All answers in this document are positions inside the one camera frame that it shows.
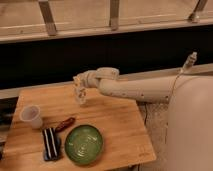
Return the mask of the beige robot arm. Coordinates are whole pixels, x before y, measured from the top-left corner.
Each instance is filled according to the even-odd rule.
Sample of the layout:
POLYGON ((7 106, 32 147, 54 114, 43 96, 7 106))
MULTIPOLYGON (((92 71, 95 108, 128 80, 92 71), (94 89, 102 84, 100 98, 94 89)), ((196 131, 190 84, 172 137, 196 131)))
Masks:
POLYGON ((106 96, 167 102, 166 171, 213 171, 213 76, 178 75, 120 81, 114 68, 79 75, 106 96))

